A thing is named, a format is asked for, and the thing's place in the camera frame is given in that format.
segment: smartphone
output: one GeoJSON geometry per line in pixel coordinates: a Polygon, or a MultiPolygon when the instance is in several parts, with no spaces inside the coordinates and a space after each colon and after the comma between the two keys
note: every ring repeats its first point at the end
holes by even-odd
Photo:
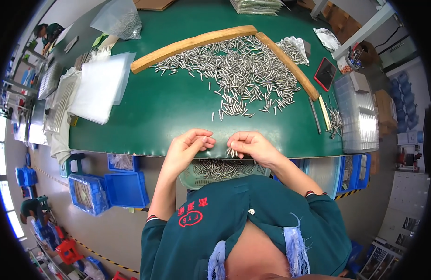
{"type": "Polygon", "coordinates": [[[330,63],[327,58],[323,58],[317,72],[315,73],[314,79],[325,91],[329,91],[330,86],[334,81],[336,71],[337,68],[332,63],[330,63]]]}

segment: worker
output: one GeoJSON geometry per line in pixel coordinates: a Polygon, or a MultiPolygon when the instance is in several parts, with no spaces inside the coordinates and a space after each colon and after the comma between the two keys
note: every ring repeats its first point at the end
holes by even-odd
{"type": "Polygon", "coordinates": [[[28,224],[28,217],[32,216],[35,220],[40,221],[42,227],[46,226],[50,214],[49,212],[44,213],[38,199],[26,199],[21,204],[20,220],[23,224],[28,224]]]}
{"type": "Polygon", "coordinates": [[[227,145],[280,182],[249,175],[211,183],[176,209],[176,179],[197,152],[214,147],[211,136],[191,129],[170,144],[142,231],[141,279],[339,276],[352,246],[338,206],[258,132],[236,132],[227,145]]]}
{"type": "Polygon", "coordinates": [[[43,42],[43,51],[41,52],[42,55],[45,54],[45,52],[49,49],[51,44],[55,39],[57,39],[58,35],[60,35],[63,30],[64,28],[58,23],[53,23],[50,25],[43,23],[37,25],[34,28],[35,37],[41,38],[41,41],[43,42]]]}

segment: frayed blue fabric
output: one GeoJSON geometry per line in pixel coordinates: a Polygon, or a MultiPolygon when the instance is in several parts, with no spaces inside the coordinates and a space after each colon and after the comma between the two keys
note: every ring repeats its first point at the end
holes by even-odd
{"type": "MultiPolygon", "coordinates": [[[[305,240],[301,235],[300,219],[298,220],[297,227],[284,227],[284,238],[286,257],[290,267],[290,274],[292,278],[300,277],[302,275],[310,274],[310,265],[308,263],[307,250],[310,247],[305,246],[305,240]]],[[[219,241],[212,252],[208,262],[208,280],[224,280],[225,273],[225,254],[226,244],[219,241]]]]}
{"type": "Polygon", "coordinates": [[[223,240],[215,245],[208,262],[208,280],[225,279],[225,250],[226,244],[223,240]]]}
{"type": "Polygon", "coordinates": [[[301,220],[295,214],[291,214],[298,220],[298,226],[284,227],[285,255],[290,266],[291,277],[296,278],[310,274],[310,265],[307,257],[307,250],[310,248],[305,246],[305,240],[301,236],[301,220]]]}

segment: green uniform shirt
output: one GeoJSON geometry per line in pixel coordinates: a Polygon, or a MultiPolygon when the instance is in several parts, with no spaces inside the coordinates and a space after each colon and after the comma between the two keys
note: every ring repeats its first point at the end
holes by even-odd
{"type": "Polygon", "coordinates": [[[190,193],[168,222],[149,217],[142,231],[141,279],[207,279],[215,245],[226,242],[226,260],[247,219],[285,255],[283,227],[298,226],[291,213],[310,247],[311,274],[338,276],[352,246],[336,202],[325,194],[304,198],[278,181],[250,175],[190,193]]]}
{"type": "Polygon", "coordinates": [[[42,37],[41,41],[43,42],[43,47],[46,46],[49,42],[54,42],[54,40],[60,35],[60,33],[64,30],[64,28],[58,24],[53,23],[46,27],[46,35],[47,38],[42,37]]]}
{"type": "Polygon", "coordinates": [[[38,199],[26,199],[23,200],[21,204],[21,214],[23,214],[26,217],[29,217],[31,213],[29,210],[32,210],[35,214],[37,214],[37,207],[39,206],[40,202],[38,199]]]}

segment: red phone case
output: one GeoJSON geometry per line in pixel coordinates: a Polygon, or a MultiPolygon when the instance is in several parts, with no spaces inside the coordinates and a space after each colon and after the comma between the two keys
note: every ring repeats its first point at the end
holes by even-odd
{"type": "MultiPolygon", "coordinates": [[[[321,65],[323,65],[323,62],[324,62],[324,60],[327,60],[332,66],[334,66],[327,58],[323,58],[323,60],[321,60],[321,63],[320,63],[320,65],[318,66],[318,70],[317,70],[317,72],[315,73],[315,76],[313,77],[314,79],[315,79],[315,81],[325,90],[325,91],[329,91],[329,89],[330,89],[330,87],[332,86],[332,82],[334,81],[334,79],[332,79],[332,81],[330,82],[330,85],[329,85],[329,88],[327,89],[318,79],[317,79],[317,74],[318,74],[318,71],[320,70],[320,68],[321,68],[321,65]]],[[[335,77],[335,73],[337,72],[337,68],[334,66],[334,68],[335,68],[335,72],[334,72],[334,77],[335,77]]]]}

